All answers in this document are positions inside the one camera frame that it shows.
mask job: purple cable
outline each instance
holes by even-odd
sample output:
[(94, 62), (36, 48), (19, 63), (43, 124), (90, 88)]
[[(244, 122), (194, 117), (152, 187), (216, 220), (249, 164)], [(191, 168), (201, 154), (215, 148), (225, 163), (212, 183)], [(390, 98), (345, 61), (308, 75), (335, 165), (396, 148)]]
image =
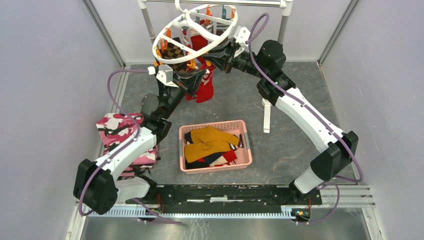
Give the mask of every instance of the purple cable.
[(164, 220), (164, 221), (149, 221), (149, 223), (152, 223), (152, 224), (177, 224), (177, 225), (180, 225), (180, 224), (183, 224), (182, 222), (180, 222), (180, 221), (172, 221), (172, 220), (169, 220), (169, 219), (167, 219), (167, 218), (164, 218), (163, 216), (161, 216), (161, 215), (159, 215), (159, 214), (157, 214), (155, 211), (152, 211), (150, 208), (148, 208), (144, 203), (142, 203), (142, 201), (140, 201), (140, 200), (138, 200), (137, 198), (133, 198), (132, 199), (134, 202), (136, 202), (136, 203), (138, 203), (138, 204), (140, 204), (141, 206), (143, 206), (143, 208), (145, 208), (149, 213), (151, 213), (151, 214), (153, 214), (153, 215), (155, 215), (156, 217), (158, 217), (159, 219), (162, 219), (162, 220)]
[[(257, 33), (255, 34), (255, 36), (252, 37), (252, 33), (255, 30), (256, 26), (258, 25), (259, 21), (266, 17), (265, 22), (263, 23), (263, 25), (260, 27), (260, 29), (257, 31)], [(270, 19), (270, 15), (265, 12), (264, 14), (262, 14), (253, 24), (251, 30), (250, 30), (250, 36), (249, 39), (246, 41), (246, 43), (251, 43), (252, 40), (254, 40), (261, 32), (262, 30), (265, 28), (265, 25), (267, 24), (268, 20)], [(260, 74), (266, 79), (268, 80), (268, 82), (270, 82), (274, 87), (276, 87), (278, 90), (280, 90), (284, 95), (294, 99), (296, 102), (300, 103), (302, 106), (304, 106), (306, 109), (309, 110), (309, 112), (314, 115), (316, 117), (316, 119), (318, 119), (318, 121), (320, 123), (322, 123), (324, 125), (324, 127), (330, 132), (333, 133), (334, 130), (309, 106), (309, 105), (304, 105), (305, 102), (300, 100), (299, 98), (297, 98), (296, 96), (288, 93), (286, 90), (284, 90), (283, 88), (281, 88), (280, 86), (278, 86), (262, 69), (261, 67), (256, 63), (256, 60), (253, 56), (253, 51), (252, 51), (252, 44), (249, 44), (249, 53), (250, 53), (250, 58), (252, 59), (252, 63), (255, 66), (255, 68), (258, 70), (258, 72), (260, 72)], [(359, 173), (359, 179), (353, 179), (353, 178), (348, 178), (345, 176), (339, 176), (336, 175), (336, 178), (339, 179), (343, 179), (343, 180), (347, 180), (353, 183), (360, 183), (364, 180), (364, 174), (362, 172), (361, 167), (359, 166), (359, 163), (354, 155), (354, 153), (351, 151), (351, 149), (349, 148), (349, 146), (346, 144), (346, 142), (339, 137), (336, 133), (332, 134), (342, 145), (343, 147), (346, 149), (347, 153), (349, 153), (349, 156), (352, 158), (353, 163), (355, 164), (358, 173)]]
[[(116, 70), (116, 71), (112, 72), (109, 75), (109, 78), (107, 79), (107, 92), (109, 93), (109, 97), (110, 97), (110, 99), (112, 99), (113, 104), (115, 104), (115, 106), (123, 114), (125, 114), (125, 116), (127, 116), (129, 119), (131, 119), (131, 121), (137, 126), (137, 133), (135, 134), (135, 136), (138, 136), (140, 134), (140, 125), (137, 123), (137, 121), (132, 116), (130, 116), (126, 111), (124, 111), (124, 109), (122, 109), (122, 107), (115, 100), (114, 96), (112, 95), (112, 91), (111, 91), (111, 80), (112, 80), (112, 77), (117, 73), (148, 73), (148, 72), (149, 72), (148, 70), (120, 69), (120, 70)], [(132, 138), (129, 142), (127, 142), (126, 144), (124, 144), (123, 146), (118, 148), (114, 153), (112, 153), (110, 155), (109, 159), (112, 159), (113, 157), (115, 157), (118, 153), (120, 153), (122, 150), (124, 150), (126, 147), (128, 147), (128, 145), (130, 145), (132, 142), (134, 142), (134, 138)], [(83, 212), (83, 199), (84, 199), (84, 196), (86, 195), (86, 191), (89, 188), (89, 185), (92, 182), (93, 178), (100, 171), (100, 169), (102, 169), (107, 163), (108, 163), (108, 160), (105, 160), (102, 164), (100, 164), (94, 170), (94, 172), (91, 174), (91, 176), (88, 178), (87, 182), (85, 183), (84, 188), (82, 189), (81, 195), (79, 196), (79, 203), (78, 203), (78, 212), (79, 212), (79, 214), (81, 214), (81, 216), (88, 216), (93, 212), (93, 210), (90, 210), (88, 212)]]
[(339, 186), (337, 186), (337, 184), (335, 184), (333, 182), (322, 183), (322, 184), (320, 184), (320, 186), (321, 187), (319, 187), (319, 188), (317, 187), (318, 190), (321, 190), (321, 189), (323, 189), (325, 187), (328, 187), (328, 186), (335, 186), (335, 188), (337, 189), (337, 199), (335, 200), (334, 207), (331, 209), (331, 211), (325, 217), (322, 217), (320, 219), (313, 220), (313, 221), (308, 221), (308, 222), (299, 222), (298, 224), (309, 225), (309, 224), (314, 224), (314, 223), (321, 222), (321, 221), (326, 220), (329, 217), (331, 217), (331, 215), (333, 215), (334, 212), (336, 211), (336, 208), (339, 205), (339, 200), (340, 200), (340, 189), (339, 189)]

